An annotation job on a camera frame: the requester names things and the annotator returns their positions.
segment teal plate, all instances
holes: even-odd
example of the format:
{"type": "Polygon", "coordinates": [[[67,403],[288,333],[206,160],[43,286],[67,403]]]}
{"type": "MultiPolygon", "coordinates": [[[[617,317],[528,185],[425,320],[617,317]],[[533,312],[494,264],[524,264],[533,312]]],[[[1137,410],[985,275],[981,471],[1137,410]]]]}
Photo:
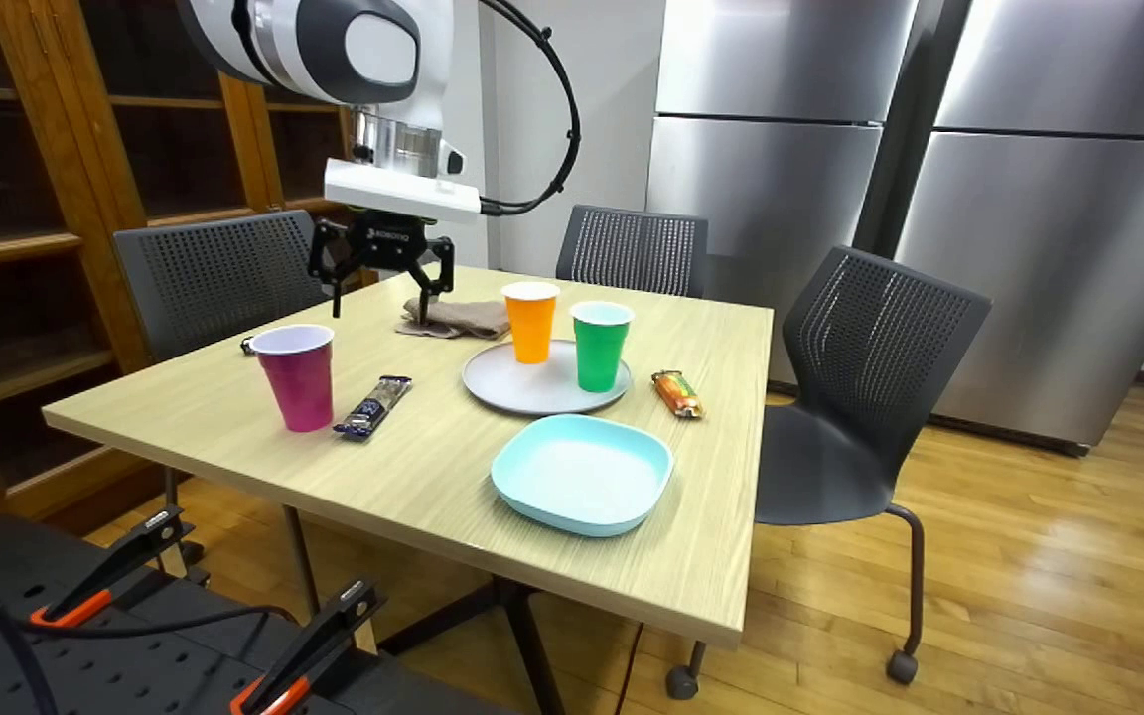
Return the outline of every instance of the teal plate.
{"type": "Polygon", "coordinates": [[[521,517],[607,539],[638,528],[671,479],[671,452],[652,434],[543,415],[494,458],[494,487],[521,517]]]}

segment pink cup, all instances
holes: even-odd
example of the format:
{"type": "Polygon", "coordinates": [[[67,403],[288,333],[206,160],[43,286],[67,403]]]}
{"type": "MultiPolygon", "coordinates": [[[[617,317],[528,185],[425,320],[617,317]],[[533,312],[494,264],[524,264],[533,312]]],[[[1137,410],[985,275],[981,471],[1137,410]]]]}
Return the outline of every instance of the pink cup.
{"type": "Polygon", "coordinates": [[[250,339],[250,353],[259,353],[288,434],[332,426],[332,328],[274,324],[250,339]]]}

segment orange cup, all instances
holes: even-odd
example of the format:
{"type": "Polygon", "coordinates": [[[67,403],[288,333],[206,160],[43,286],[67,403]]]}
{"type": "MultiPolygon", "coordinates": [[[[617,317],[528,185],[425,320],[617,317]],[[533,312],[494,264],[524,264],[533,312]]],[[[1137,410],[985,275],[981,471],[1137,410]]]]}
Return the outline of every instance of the orange cup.
{"type": "Polygon", "coordinates": [[[561,291],[552,282],[511,282],[502,294],[505,294],[515,361],[543,364],[561,291]]]}

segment chair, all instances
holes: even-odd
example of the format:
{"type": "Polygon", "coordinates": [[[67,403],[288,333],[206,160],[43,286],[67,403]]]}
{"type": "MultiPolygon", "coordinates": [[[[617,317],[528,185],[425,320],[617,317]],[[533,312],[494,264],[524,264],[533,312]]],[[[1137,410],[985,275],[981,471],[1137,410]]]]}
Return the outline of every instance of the chair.
{"type": "MultiPolygon", "coordinates": [[[[924,597],[924,528],[895,484],[928,410],[976,339],[987,300],[896,262],[831,251],[781,320],[798,372],[794,403],[761,422],[760,525],[833,525],[888,513],[911,525],[911,637],[887,675],[913,683],[924,597]]],[[[692,663],[671,695],[693,695],[692,663]]]]}
{"type": "MultiPolygon", "coordinates": [[[[304,275],[311,239],[304,209],[115,231],[152,357],[188,353],[324,300],[321,282],[304,275]]],[[[319,611],[296,509],[284,509],[284,525],[304,602],[319,611]]]]}
{"type": "Polygon", "coordinates": [[[554,279],[703,294],[707,217],[570,205],[554,279]]]}

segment refrigerator door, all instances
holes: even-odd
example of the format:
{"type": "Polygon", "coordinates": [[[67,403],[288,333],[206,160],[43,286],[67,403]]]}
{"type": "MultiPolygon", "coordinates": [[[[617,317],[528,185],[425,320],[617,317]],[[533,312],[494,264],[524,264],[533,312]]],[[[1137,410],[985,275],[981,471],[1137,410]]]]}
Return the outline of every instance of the refrigerator door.
{"type": "Polygon", "coordinates": [[[913,0],[671,0],[659,115],[880,123],[913,0]]]}
{"type": "MultiPolygon", "coordinates": [[[[703,213],[709,299],[794,307],[831,245],[848,245],[880,129],[833,123],[654,120],[647,209],[703,213]]],[[[769,381],[794,381],[781,347],[769,381]]]]}
{"type": "Polygon", "coordinates": [[[1144,0],[974,0],[936,128],[1144,135],[1144,0]]]}
{"type": "Polygon", "coordinates": [[[1101,439],[1144,364],[1144,143],[940,129],[895,259],[994,299],[936,411],[1101,439]]]}

